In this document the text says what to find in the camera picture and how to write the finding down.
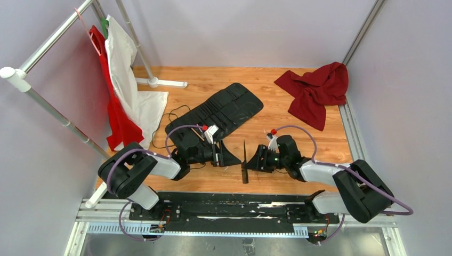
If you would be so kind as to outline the black comb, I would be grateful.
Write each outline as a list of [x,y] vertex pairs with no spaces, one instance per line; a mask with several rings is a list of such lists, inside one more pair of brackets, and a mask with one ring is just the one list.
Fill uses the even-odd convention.
[[248,170],[247,170],[247,156],[246,156],[246,142],[243,141],[244,160],[241,163],[241,177],[243,184],[249,183]]

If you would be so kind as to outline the black makeup brush roll case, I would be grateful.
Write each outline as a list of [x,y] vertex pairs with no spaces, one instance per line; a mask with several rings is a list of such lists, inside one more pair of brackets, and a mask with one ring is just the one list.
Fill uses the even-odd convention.
[[169,123],[165,127],[165,132],[169,133],[181,125],[216,125],[219,129],[213,138],[223,139],[261,111],[263,107],[263,102],[250,90],[240,83],[233,83]]

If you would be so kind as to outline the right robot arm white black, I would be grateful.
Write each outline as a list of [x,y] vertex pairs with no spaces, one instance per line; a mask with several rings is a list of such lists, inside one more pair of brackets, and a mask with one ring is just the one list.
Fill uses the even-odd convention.
[[294,180],[335,186],[336,192],[319,190],[304,200],[302,214],[311,222],[338,213],[368,223],[394,203],[392,191],[366,161],[359,159],[351,164],[315,161],[302,156],[290,135],[273,135],[270,144],[259,145],[255,155],[241,167],[269,173],[284,169]]

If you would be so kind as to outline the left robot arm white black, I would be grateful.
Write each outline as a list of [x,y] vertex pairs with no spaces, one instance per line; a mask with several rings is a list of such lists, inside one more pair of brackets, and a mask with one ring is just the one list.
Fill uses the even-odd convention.
[[193,163],[210,162],[219,167],[241,163],[222,140],[214,141],[210,135],[200,138],[198,132],[190,131],[178,134],[172,140],[176,148],[168,157],[132,142],[98,169],[98,176],[110,194],[140,205],[150,220],[158,220],[163,215],[163,206],[157,193],[144,183],[148,175],[178,181],[190,172]]

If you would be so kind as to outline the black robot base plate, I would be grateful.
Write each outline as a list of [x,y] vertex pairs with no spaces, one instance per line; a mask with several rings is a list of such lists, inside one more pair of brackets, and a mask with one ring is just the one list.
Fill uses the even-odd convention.
[[340,222],[330,213],[312,222],[304,214],[305,196],[159,192],[161,210],[136,203],[125,220],[156,221],[167,231],[201,233],[291,233],[294,224],[323,228]]

